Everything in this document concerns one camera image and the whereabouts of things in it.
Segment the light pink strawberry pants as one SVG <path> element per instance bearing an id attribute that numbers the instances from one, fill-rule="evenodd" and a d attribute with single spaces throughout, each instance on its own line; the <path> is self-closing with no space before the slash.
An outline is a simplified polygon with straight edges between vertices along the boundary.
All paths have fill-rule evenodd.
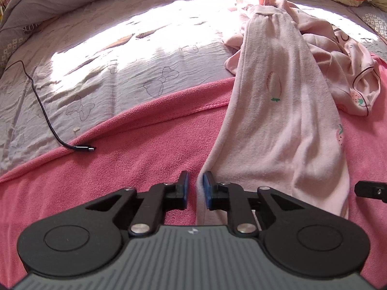
<path id="1" fill-rule="evenodd" d="M 295 21 L 280 8 L 256 7 L 203 171 L 247 190 L 272 187 L 346 217 L 350 178 L 337 138 L 340 125 L 327 82 Z"/>

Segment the light pink strawberry top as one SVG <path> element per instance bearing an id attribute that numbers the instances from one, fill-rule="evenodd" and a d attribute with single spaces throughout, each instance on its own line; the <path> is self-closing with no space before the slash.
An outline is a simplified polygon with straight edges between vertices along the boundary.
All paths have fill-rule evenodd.
<path id="1" fill-rule="evenodd" d="M 226 37 L 236 53 L 225 68 L 243 82 L 257 80 L 265 99 L 300 107 L 331 99 L 337 109 L 369 116 L 381 92 L 379 65 L 370 52 L 327 20 L 288 0 L 233 0 L 241 30 Z"/>

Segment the pink terry towel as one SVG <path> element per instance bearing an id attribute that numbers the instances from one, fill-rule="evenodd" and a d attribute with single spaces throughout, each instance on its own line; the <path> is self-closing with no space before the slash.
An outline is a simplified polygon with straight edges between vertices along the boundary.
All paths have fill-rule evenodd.
<path id="1" fill-rule="evenodd" d="M 379 63 L 381 92 L 370 116 L 340 112 L 351 178 L 349 218 L 368 234 L 371 252 L 362 275 L 386 285 L 386 203 L 358 198 L 360 180 L 386 183 L 386 62 Z M 57 149 L 1 177 L 1 284 L 12 286 L 26 271 L 16 251 L 20 233 L 37 220 L 123 187 L 145 191 L 190 172 L 188 209 L 167 223 L 195 224 L 196 178 L 224 120 L 234 78 L 210 82 L 128 110 L 79 139 L 93 139 L 94 153 Z"/>

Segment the lilac printed bed sheet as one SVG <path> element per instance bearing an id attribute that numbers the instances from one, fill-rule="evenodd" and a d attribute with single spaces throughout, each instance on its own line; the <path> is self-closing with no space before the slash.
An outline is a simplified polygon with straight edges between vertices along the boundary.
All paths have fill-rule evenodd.
<path id="1" fill-rule="evenodd" d="M 99 0 L 1 47 L 1 173 L 121 112 L 230 76 L 237 0 Z"/>

